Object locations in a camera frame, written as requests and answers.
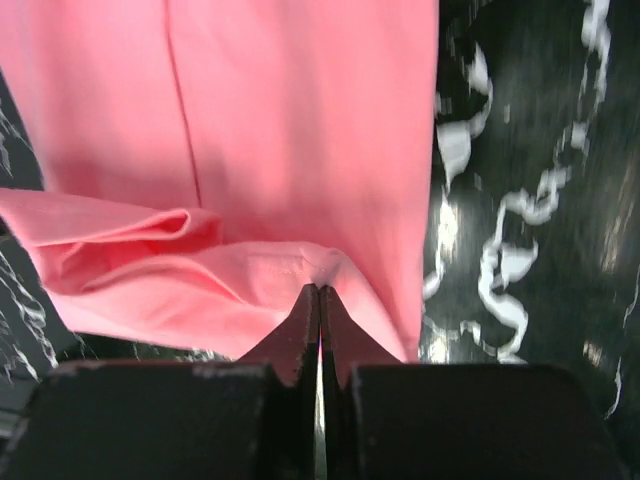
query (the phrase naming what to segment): pink fabric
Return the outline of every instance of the pink fabric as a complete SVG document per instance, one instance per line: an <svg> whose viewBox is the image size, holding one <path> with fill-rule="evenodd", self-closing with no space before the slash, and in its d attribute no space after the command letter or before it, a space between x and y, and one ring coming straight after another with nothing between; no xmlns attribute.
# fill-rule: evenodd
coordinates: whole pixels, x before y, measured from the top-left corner
<svg viewBox="0 0 640 480"><path fill-rule="evenodd" d="M1 0L47 192L0 215L77 332L237 357L309 282L416 359L436 0Z"/></svg>

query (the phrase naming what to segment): black marble surface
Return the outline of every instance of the black marble surface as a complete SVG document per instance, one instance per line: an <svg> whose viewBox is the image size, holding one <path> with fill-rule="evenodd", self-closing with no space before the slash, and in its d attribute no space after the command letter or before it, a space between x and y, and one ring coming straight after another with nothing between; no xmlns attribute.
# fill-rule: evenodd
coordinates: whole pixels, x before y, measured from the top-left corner
<svg viewBox="0 0 640 480"><path fill-rule="evenodd" d="M441 3L420 352L428 363L571 371L640 478L637 5ZM40 188L2 88L0 185ZM20 409L34 377L67 358L214 358L73 335L15 240L3 240L0 253L6 412Z"/></svg>

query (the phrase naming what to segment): wrinkled fabric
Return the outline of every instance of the wrinkled fabric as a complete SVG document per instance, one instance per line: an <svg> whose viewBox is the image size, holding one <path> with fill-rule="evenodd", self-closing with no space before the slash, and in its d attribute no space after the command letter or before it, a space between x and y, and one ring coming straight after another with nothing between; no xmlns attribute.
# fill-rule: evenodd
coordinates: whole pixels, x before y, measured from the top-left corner
<svg viewBox="0 0 640 480"><path fill-rule="evenodd" d="M417 359L436 0L2 0L46 192L0 189L67 327L238 357L307 283Z"/></svg>

